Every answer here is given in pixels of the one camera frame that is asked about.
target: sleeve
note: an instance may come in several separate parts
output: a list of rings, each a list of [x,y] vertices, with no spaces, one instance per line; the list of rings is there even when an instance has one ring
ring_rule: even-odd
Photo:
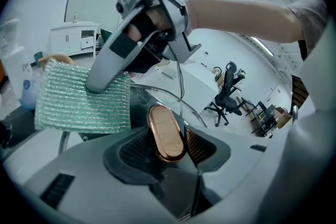
[[[302,58],[311,53],[327,24],[329,13],[324,0],[303,0],[287,6],[300,21],[304,41],[299,41]]]

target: cardboard box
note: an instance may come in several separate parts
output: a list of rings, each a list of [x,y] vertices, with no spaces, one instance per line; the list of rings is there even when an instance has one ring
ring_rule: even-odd
[[[279,109],[279,108],[276,108],[275,109],[275,114],[274,114],[274,118],[277,122],[277,128],[281,129],[282,127],[284,127],[284,125],[290,121],[290,119],[292,118],[291,115],[289,114],[285,114],[285,115],[282,115],[281,112],[279,111],[284,111],[283,109]]]

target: hand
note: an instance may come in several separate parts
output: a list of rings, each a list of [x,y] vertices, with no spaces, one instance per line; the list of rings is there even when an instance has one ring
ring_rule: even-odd
[[[159,30],[166,30],[170,28],[169,21],[162,10],[162,8],[158,7],[155,9],[151,9],[146,11],[146,14],[150,17],[152,20],[154,26]],[[126,35],[128,35],[131,39],[134,41],[139,41],[141,39],[141,34],[139,30],[132,24],[130,24],[126,30]]]

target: ceiling light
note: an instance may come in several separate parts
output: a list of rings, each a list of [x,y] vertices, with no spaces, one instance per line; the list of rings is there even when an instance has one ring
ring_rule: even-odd
[[[262,46],[262,48],[271,56],[274,56],[274,54],[272,52],[269,51],[269,49],[266,48],[266,46],[264,44],[262,44],[259,39],[256,39],[255,37],[251,37],[256,43],[258,43],[259,45]]]

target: bottle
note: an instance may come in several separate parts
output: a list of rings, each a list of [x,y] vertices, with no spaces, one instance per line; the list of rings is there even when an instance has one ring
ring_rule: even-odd
[[[19,19],[11,18],[0,26],[0,32],[4,34],[0,46],[0,58],[21,106],[33,110],[36,103],[35,80],[25,48],[17,45],[18,24]]]

